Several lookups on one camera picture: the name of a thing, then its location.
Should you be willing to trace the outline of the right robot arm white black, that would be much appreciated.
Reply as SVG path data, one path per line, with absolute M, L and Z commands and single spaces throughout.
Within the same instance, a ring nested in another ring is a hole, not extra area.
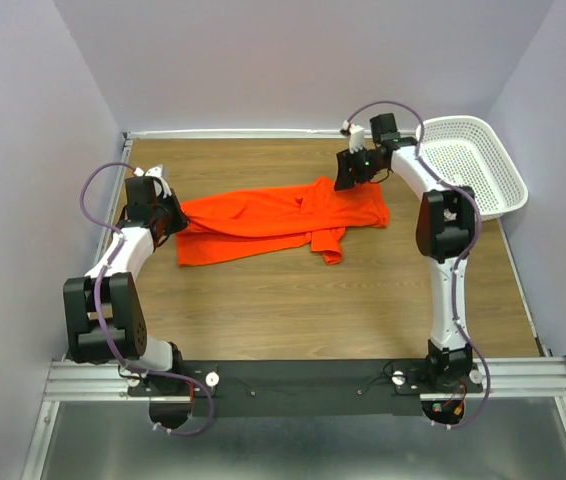
M 469 187 L 445 181 L 421 153 L 421 136 L 403 136 L 393 114 L 370 120 L 374 147 L 365 129 L 347 119 L 340 133 L 348 147 L 336 155 L 336 191 L 370 183 L 382 170 L 400 176 L 420 198 L 415 240 L 431 272 L 433 323 L 420 378 L 443 392 L 468 376 L 473 347 L 465 314 L 465 270 L 481 231 L 481 217 Z

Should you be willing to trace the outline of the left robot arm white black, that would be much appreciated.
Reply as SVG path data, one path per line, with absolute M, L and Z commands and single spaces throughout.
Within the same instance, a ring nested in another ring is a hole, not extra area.
M 144 263 L 189 219 L 156 168 L 125 180 L 127 203 L 112 241 L 84 276 L 63 286 L 69 357 L 77 364 L 112 361 L 144 377 L 164 395 L 177 393 L 185 380 L 182 356 L 172 342 L 147 331 L 136 279 Z

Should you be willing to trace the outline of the orange t shirt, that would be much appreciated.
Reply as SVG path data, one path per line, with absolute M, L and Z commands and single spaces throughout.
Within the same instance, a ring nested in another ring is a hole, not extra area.
M 328 177 L 309 185 L 235 191 L 187 201 L 177 234 L 180 267 L 238 260 L 305 245 L 328 265 L 343 259 L 350 228 L 385 228 L 390 210 L 377 184 L 336 191 Z

